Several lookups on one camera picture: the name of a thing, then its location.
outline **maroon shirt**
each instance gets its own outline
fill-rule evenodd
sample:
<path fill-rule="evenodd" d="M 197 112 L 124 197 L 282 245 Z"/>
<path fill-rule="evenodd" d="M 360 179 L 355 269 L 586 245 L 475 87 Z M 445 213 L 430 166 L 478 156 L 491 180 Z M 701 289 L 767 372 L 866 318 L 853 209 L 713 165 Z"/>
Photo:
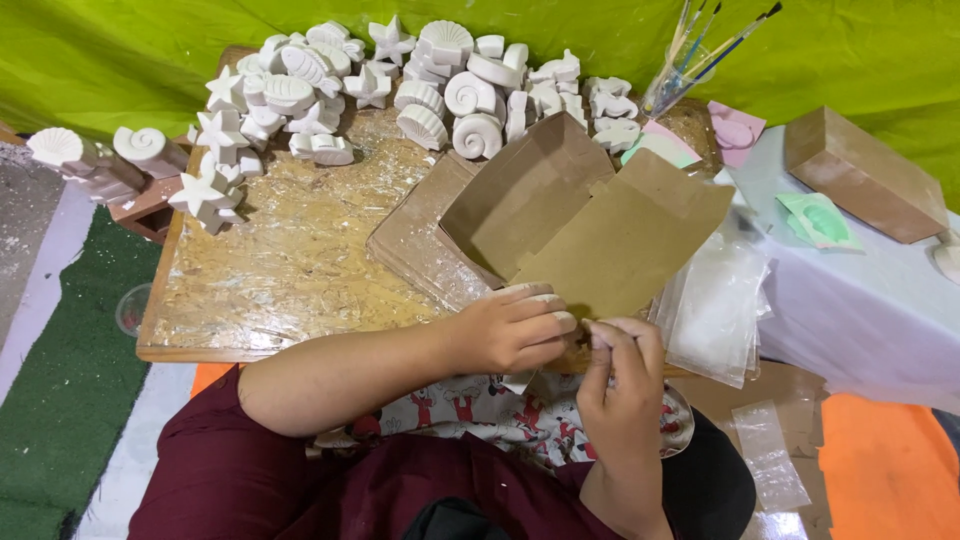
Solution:
<path fill-rule="evenodd" d="M 244 413 L 238 373 L 234 366 L 164 427 L 132 540 L 398 538 L 447 496 L 474 502 L 515 540 L 620 538 L 580 503 L 589 463 L 553 478 L 469 434 L 393 435 L 354 457 L 307 460 L 303 440 Z"/>

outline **open cardboard box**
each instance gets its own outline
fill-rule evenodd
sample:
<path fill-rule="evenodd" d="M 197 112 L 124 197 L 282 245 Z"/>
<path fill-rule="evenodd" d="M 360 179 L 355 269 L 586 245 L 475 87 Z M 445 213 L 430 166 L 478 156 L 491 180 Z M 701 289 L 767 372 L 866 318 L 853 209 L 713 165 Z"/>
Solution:
<path fill-rule="evenodd" d="M 614 173 L 561 112 L 477 173 L 437 237 L 491 288 L 549 282 L 578 318 L 633 315 L 720 225 L 733 192 L 646 149 Z"/>

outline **finger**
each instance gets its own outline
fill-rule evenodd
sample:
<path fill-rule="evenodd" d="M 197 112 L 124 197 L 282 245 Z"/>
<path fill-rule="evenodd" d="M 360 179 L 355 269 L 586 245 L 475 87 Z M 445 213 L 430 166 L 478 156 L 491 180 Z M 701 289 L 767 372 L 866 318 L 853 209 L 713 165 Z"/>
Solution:
<path fill-rule="evenodd" d="M 648 378 L 640 350 L 631 335 L 607 323 L 590 322 L 589 329 L 591 336 L 595 335 L 610 345 L 617 380 L 627 387 L 636 387 Z"/>
<path fill-rule="evenodd" d="M 564 354 L 566 342 L 562 336 L 551 337 L 541 343 L 528 345 L 516 357 L 520 366 L 520 371 L 535 369 L 541 367 L 547 362 L 556 360 Z"/>
<path fill-rule="evenodd" d="M 659 327 L 633 317 L 614 317 L 603 322 L 633 336 L 647 373 L 653 380 L 663 381 L 663 338 Z"/>
<path fill-rule="evenodd" d="M 537 296 L 538 294 L 552 294 L 553 287 L 550 283 L 517 283 L 509 287 L 495 290 L 487 295 L 488 298 L 494 298 L 501 304 L 512 304 L 517 300 Z"/>
<path fill-rule="evenodd" d="M 518 345 L 526 347 L 573 331 L 577 328 L 577 318 L 568 311 L 554 311 L 513 323 L 511 326 L 515 328 Z"/>
<path fill-rule="evenodd" d="M 508 309 L 510 311 L 508 312 L 507 320 L 515 323 L 536 317 L 537 315 L 543 315 L 544 313 L 564 311 L 566 310 L 566 302 L 556 294 L 538 294 L 537 296 L 531 296 L 530 298 L 524 298 L 514 302 L 508 306 Z"/>
<path fill-rule="evenodd" d="M 599 335 L 590 336 L 590 348 L 590 365 L 577 391 L 577 406 L 588 413 L 603 406 L 612 366 L 611 349 Z"/>

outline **dusty hand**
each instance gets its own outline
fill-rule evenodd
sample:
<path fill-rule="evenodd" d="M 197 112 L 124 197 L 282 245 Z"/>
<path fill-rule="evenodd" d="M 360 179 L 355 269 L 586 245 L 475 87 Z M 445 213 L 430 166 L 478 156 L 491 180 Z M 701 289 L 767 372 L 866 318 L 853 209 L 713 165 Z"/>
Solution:
<path fill-rule="evenodd" d="M 515 373 L 542 366 L 564 352 L 563 335 L 577 321 L 546 283 L 494 291 L 439 323 L 457 374 Z"/>
<path fill-rule="evenodd" d="M 660 329 L 626 317 L 585 323 L 593 355 L 577 393 L 580 418 L 607 474 L 630 476 L 660 459 Z M 611 367 L 615 385 L 608 387 Z"/>

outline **pink paper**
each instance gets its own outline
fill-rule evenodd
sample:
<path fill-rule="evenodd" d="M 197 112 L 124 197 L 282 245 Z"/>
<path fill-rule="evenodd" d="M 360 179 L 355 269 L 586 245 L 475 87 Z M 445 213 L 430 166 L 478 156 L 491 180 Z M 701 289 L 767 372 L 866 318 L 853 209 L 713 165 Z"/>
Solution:
<path fill-rule="evenodd" d="M 741 112 L 740 110 L 731 109 L 722 103 L 717 103 L 711 101 L 707 104 L 707 110 L 710 112 L 710 118 L 713 116 L 719 116 L 724 120 L 729 120 L 732 122 L 739 122 L 747 128 L 750 129 L 750 133 L 754 135 L 754 143 L 760 138 L 760 134 L 763 133 L 763 126 L 767 124 L 767 121 L 763 118 L 757 118 L 756 116 L 751 116 L 746 112 Z M 746 148 L 734 148 L 734 149 L 720 149 L 720 159 L 724 162 L 725 165 L 731 167 L 739 167 L 747 160 L 747 156 L 750 155 L 750 150 L 754 147 L 754 144 Z"/>
<path fill-rule="evenodd" d="M 662 125 L 658 124 L 655 120 L 648 120 L 646 125 L 643 126 L 643 129 L 640 130 L 642 134 L 653 134 L 653 135 L 662 135 L 670 140 L 677 143 L 677 146 L 680 146 L 688 156 L 690 156 L 691 162 L 695 163 L 702 158 L 690 148 L 690 145 L 686 144 L 683 139 L 679 138 L 677 134 L 671 132 L 670 130 L 664 128 Z"/>

